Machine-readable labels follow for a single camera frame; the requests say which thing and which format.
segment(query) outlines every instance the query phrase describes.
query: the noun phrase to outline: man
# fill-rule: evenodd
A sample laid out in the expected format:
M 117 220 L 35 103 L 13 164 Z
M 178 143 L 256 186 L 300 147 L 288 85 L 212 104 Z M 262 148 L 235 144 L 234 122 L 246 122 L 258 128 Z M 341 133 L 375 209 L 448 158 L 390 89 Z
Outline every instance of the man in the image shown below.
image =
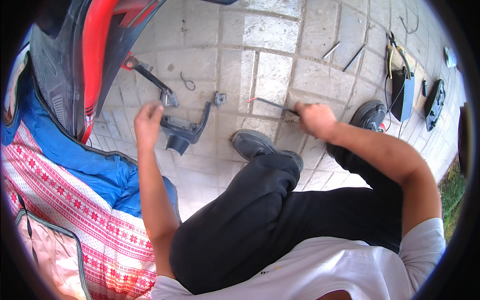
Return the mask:
M 364 104 L 350 124 L 324 104 L 295 109 L 301 128 L 371 189 L 292 192 L 301 157 L 240 130 L 233 146 L 248 165 L 180 226 L 154 154 L 163 109 L 141 109 L 135 133 L 158 275 L 152 299 L 410 299 L 428 278 L 445 248 L 439 193 L 412 147 L 376 132 L 383 103 Z

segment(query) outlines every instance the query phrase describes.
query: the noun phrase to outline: foot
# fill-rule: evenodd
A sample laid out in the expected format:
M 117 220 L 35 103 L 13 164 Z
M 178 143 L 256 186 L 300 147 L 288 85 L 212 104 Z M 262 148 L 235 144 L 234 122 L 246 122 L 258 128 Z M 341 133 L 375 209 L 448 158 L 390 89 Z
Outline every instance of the foot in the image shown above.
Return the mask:
M 239 130 L 233 136 L 233 147 L 241 157 L 248 161 L 260 155 L 282 155 L 293 158 L 300 172 L 303 169 L 303 160 L 300 155 L 292 151 L 278 149 L 268 136 L 255 130 Z
M 385 118 L 387 108 L 380 100 L 373 100 L 360 106 L 353 114 L 350 125 L 373 131 L 381 131 L 380 125 Z M 327 152 L 331 158 L 342 159 L 346 150 L 327 143 Z

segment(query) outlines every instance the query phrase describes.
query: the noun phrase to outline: black pants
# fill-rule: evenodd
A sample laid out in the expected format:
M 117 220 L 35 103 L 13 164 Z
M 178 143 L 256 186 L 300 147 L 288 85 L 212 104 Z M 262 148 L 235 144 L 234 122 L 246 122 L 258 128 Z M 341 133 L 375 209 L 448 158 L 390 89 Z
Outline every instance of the black pants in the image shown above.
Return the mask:
M 293 159 L 257 156 L 223 194 L 178 228 L 170 251 L 177 280 L 193 294 L 230 287 L 301 241 L 321 236 L 362 240 L 398 253 L 400 186 L 350 152 L 337 156 L 373 190 L 292 192 L 300 177 Z

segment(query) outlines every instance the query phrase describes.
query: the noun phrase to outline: white t-shirt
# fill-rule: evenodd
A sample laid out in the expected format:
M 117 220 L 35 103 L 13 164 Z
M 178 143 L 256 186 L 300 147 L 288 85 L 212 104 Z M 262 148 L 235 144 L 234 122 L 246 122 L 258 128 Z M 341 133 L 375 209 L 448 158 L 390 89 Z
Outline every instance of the white t-shirt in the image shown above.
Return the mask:
M 247 281 L 192 295 L 175 279 L 158 276 L 152 300 L 315 300 L 335 290 L 352 300 L 410 299 L 445 251 L 443 221 L 416 225 L 400 243 L 397 255 L 361 240 L 318 237 L 304 240 Z

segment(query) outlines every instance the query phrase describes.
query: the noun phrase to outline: hand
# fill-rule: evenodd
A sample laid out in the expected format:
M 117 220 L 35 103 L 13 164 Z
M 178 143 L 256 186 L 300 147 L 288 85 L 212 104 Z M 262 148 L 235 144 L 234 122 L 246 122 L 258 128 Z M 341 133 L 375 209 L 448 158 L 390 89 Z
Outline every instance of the hand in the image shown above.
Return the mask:
M 338 121 L 327 104 L 297 102 L 295 110 L 300 114 L 300 128 L 303 131 L 326 142 L 331 140 Z
M 140 108 L 133 122 L 139 152 L 143 150 L 150 151 L 155 147 L 162 115 L 163 106 L 158 101 L 149 102 Z

